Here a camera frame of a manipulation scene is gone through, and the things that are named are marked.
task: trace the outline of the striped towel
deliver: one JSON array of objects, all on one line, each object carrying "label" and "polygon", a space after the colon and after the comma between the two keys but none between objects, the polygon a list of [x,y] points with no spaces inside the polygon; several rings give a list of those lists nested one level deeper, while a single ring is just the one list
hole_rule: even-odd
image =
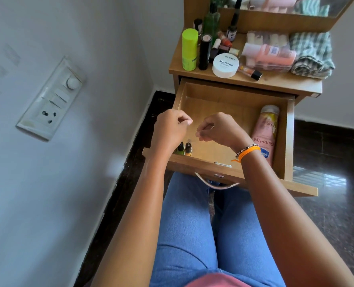
[{"label": "striped towel", "polygon": [[[301,0],[295,4],[297,14],[328,16],[329,5],[321,6],[320,0]],[[297,52],[291,72],[304,77],[325,79],[335,69],[332,62],[330,33],[294,33],[290,36],[290,48]]]}]

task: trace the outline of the dark floor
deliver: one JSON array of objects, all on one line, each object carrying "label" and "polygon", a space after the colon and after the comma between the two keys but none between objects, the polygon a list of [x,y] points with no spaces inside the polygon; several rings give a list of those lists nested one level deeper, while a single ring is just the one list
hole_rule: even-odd
[{"label": "dark floor", "polygon": [[[173,106],[174,98],[155,93],[75,287],[83,287],[95,274],[136,186],[145,161],[141,152],[150,147],[156,117]],[[166,171],[165,189],[171,175]],[[319,197],[297,201],[354,274],[354,130],[296,120],[294,181],[318,187]]]}]

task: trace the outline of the forearm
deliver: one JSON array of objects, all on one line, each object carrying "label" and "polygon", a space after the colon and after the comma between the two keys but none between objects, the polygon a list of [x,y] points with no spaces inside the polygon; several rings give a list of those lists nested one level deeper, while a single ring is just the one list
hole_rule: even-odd
[{"label": "forearm", "polygon": [[288,287],[354,286],[354,276],[259,151],[242,169],[266,242]]},{"label": "forearm", "polygon": [[162,157],[146,160],[93,287],[149,285],[157,248],[165,168]]}]

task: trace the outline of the drawer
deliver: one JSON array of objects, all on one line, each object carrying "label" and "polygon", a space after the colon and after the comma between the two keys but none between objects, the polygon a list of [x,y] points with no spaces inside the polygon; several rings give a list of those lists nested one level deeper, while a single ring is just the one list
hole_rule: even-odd
[{"label": "drawer", "polygon": [[[205,117],[224,112],[232,115],[234,120],[251,135],[261,108],[268,104],[280,108],[273,170],[293,196],[317,196],[317,188],[292,181],[294,97],[289,94],[183,78],[173,108],[185,111],[193,119],[183,140],[184,143],[192,144],[193,153],[191,157],[173,154],[167,168],[190,175],[199,173],[210,180],[239,183],[241,187],[247,188],[241,164],[231,162],[235,153],[230,148],[213,141],[200,142],[195,133]],[[148,149],[145,148],[143,155],[147,154]],[[231,165],[231,168],[215,162]]]}]

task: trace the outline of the green cylindrical container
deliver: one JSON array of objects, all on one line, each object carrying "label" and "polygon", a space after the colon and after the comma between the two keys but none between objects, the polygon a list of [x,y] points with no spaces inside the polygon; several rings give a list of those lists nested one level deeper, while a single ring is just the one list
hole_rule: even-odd
[{"label": "green cylindrical container", "polygon": [[198,31],[189,28],[182,33],[182,67],[192,71],[197,66]]}]

